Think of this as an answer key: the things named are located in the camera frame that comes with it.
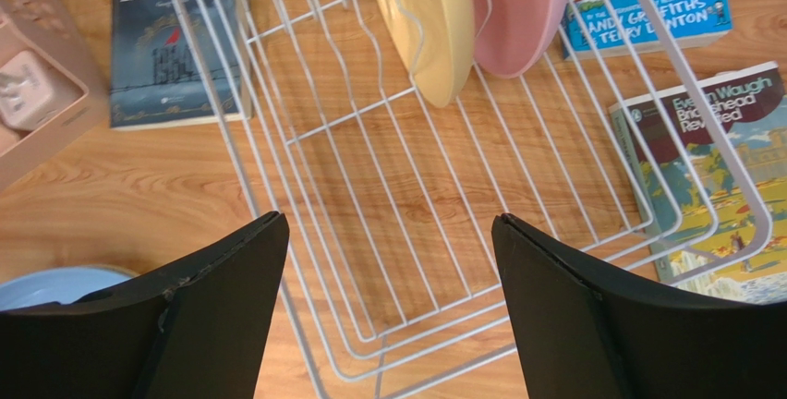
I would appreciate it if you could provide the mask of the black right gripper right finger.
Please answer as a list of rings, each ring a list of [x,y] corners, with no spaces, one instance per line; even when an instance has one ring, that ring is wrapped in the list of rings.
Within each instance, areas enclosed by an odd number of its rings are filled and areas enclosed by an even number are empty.
[[[510,213],[491,235],[532,398],[782,398],[786,305],[660,284]]]

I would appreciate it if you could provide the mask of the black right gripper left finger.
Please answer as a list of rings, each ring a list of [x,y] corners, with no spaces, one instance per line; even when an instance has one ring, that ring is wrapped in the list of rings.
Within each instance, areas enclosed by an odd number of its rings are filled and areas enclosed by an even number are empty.
[[[71,303],[1,314],[5,398],[250,398],[290,227],[268,212]]]

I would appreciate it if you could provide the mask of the blue plate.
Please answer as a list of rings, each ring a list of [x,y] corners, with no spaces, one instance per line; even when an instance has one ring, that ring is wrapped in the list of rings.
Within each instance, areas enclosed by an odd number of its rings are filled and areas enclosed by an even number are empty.
[[[32,272],[1,283],[1,310],[48,303],[72,304],[89,293],[129,281],[138,274],[112,266],[73,266]]]

